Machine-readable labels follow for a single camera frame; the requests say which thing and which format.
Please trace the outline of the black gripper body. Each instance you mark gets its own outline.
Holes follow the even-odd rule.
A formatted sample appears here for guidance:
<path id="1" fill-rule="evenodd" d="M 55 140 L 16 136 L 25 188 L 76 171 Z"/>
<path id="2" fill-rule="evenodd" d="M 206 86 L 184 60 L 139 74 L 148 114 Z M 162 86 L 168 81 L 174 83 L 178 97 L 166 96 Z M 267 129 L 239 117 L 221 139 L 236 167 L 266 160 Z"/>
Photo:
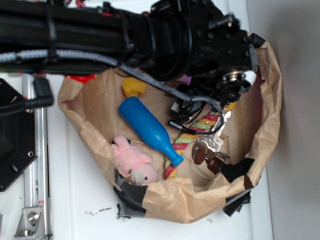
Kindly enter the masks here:
<path id="1" fill-rule="evenodd" d="M 257 71 L 258 58 L 234 14 L 223 14 L 210 0 L 161 0 L 149 20 L 149 73 L 155 79 L 190 76 L 195 87 L 222 102 L 235 102 L 250 90 L 246 72 Z"/>

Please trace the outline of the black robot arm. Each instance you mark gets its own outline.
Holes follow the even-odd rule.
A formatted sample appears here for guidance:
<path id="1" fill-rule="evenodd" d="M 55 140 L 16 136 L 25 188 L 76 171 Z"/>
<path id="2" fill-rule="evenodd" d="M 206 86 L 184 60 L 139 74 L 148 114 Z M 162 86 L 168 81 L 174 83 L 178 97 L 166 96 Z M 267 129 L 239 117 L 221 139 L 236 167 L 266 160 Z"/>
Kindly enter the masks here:
<path id="1" fill-rule="evenodd" d="M 88 75 L 121 64 L 161 82 L 194 77 L 219 98 L 248 88 L 243 74 L 257 71 L 258 57 L 239 20 L 210 0 L 161 0 L 141 14 L 1 1 L 2 71 Z"/>

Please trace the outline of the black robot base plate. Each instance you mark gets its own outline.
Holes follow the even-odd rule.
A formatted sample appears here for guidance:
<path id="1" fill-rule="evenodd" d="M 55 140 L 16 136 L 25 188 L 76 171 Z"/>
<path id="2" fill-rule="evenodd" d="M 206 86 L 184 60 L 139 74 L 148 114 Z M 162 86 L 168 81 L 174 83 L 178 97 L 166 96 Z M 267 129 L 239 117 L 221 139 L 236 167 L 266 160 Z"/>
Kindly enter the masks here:
<path id="1" fill-rule="evenodd" d="M 34 160 L 35 116 L 20 113 L 0 117 L 0 191 L 6 191 Z"/>

